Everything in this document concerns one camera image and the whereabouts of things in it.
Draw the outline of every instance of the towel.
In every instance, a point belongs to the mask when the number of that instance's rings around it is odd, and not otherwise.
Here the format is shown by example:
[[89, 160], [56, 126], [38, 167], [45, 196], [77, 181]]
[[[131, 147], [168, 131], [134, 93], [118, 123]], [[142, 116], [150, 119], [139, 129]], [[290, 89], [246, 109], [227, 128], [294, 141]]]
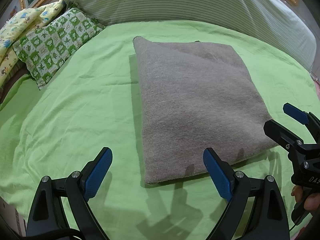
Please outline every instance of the towel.
[[143, 37], [133, 45], [146, 183], [205, 173], [207, 147], [234, 164], [276, 146], [263, 131], [271, 116], [231, 46]]

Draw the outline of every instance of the human hand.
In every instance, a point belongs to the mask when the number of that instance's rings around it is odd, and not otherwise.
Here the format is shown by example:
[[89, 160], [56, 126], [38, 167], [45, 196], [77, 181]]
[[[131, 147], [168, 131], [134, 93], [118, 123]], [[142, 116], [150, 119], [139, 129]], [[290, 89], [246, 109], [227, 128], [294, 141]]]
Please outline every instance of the human hand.
[[[296, 202], [302, 200], [303, 190], [301, 186], [294, 186], [291, 192], [291, 195], [294, 196]], [[304, 203], [304, 209], [308, 211], [313, 211], [318, 208], [320, 204], [320, 193], [311, 194]]]

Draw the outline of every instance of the green bed sheet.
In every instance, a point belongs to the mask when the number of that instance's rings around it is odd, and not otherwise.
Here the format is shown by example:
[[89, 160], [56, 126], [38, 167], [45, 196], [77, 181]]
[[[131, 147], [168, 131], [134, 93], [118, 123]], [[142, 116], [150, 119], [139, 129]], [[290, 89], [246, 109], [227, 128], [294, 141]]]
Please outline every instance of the green bed sheet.
[[[41, 177], [56, 179], [81, 170], [107, 146], [113, 151], [113, 163], [89, 205], [111, 239], [205, 239], [226, 206], [209, 176], [143, 183], [135, 36], [158, 42], [231, 45], [271, 116], [305, 142], [313, 142], [307, 129], [282, 111], [289, 102], [320, 116], [320, 101], [308, 72], [284, 52], [202, 22], [112, 25], [82, 46], [41, 91], [25, 75], [9, 92], [0, 106], [0, 196], [27, 219]], [[275, 147], [234, 168], [254, 178], [273, 175], [291, 213], [292, 166], [286, 151]], [[70, 225], [76, 228], [66, 200], [64, 205]], [[244, 218], [249, 214], [247, 209]], [[236, 235], [243, 229], [244, 222]]]

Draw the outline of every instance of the metal bolt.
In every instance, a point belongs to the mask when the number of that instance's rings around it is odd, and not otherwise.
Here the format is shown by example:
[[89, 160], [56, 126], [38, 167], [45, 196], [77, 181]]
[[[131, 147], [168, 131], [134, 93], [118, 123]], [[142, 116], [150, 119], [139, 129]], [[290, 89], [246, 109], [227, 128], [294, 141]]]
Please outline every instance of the metal bolt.
[[244, 173], [242, 171], [236, 171], [236, 176], [238, 178], [242, 178], [244, 176]]
[[303, 162], [303, 166], [308, 169], [309, 168], [309, 163], [308, 162]]
[[42, 182], [47, 182], [49, 180], [49, 177], [48, 176], [44, 176], [42, 177], [41, 181]]
[[275, 178], [272, 177], [271, 175], [268, 175], [267, 176], [267, 180], [270, 181], [270, 182], [274, 182]]
[[72, 176], [73, 178], [77, 178], [77, 177], [79, 177], [79, 175], [80, 175], [80, 172], [79, 172], [79, 171], [74, 171], [74, 172], [71, 174], [71, 176]]

